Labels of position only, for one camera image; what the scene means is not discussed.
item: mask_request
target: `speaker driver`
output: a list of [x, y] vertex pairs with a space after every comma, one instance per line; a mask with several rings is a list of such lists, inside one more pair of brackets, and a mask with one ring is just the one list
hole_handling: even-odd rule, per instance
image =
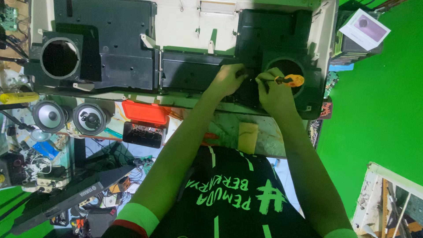
[[54, 101], [43, 100], [34, 106], [32, 116], [42, 131], [55, 133], [72, 121], [72, 109], [68, 106], [59, 106]]
[[74, 109], [74, 124], [83, 135], [95, 136], [106, 129], [111, 116], [97, 104], [82, 103]]

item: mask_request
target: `red sleeve cuff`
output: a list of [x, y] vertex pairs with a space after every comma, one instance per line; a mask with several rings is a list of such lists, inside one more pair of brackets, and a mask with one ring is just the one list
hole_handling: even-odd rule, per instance
[[121, 226], [127, 229], [131, 229], [139, 233], [142, 238], [148, 238], [146, 230], [144, 230], [144, 228], [140, 227], [139, 225], [133, 222], [126, 221], [126, 220], [115, 220], [112, 226]]

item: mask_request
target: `yellow tube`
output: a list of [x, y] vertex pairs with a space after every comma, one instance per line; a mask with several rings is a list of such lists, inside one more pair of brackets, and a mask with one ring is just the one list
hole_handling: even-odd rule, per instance
[[0, 95], [0, 101], [4, 104], [24, 103], [38, 100], [38, 93], [14, 93]]

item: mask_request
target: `product box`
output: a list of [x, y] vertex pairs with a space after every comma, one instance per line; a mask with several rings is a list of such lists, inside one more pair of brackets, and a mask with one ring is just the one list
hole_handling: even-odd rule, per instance
[[366, 50], [376, 48], [391, 32], [361, 9], [358, 9], [339, 31]]

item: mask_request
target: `red lid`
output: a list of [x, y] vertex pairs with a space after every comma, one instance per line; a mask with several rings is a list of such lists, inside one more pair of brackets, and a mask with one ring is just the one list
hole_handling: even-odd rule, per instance
[[125, 100], [122, 102], [125, 116], [131, 120], [165, 125], [166, 110], [157, 104], [142, 104]]

